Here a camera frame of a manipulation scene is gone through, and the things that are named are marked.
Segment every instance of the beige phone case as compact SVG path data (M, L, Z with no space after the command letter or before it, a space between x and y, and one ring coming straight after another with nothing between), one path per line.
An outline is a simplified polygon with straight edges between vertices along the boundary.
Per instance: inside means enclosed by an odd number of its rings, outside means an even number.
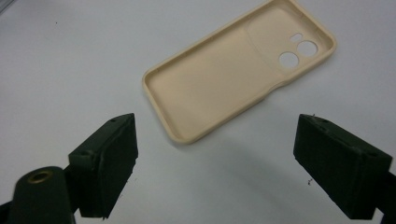
M188 144L323 62L335 46L295 1L273 0L151 68L143 86L170 137Z

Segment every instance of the phone case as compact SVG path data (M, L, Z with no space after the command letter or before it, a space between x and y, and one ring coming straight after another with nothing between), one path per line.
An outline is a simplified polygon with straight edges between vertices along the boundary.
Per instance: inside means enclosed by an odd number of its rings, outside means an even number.
M335 47L295 1L273 0L149 69L143 86L169 136L188 144L320 64Z

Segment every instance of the white surface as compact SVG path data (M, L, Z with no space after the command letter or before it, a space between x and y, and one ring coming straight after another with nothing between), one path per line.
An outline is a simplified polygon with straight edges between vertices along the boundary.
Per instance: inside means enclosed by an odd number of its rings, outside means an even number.
M396 157L396 1L299 0L337 38L330 60L193 145L166 136L143 74L261 3L17 1L0 17L0 203L134 112L139 158L105 223L379 223L348 220L292 149L315 113Z

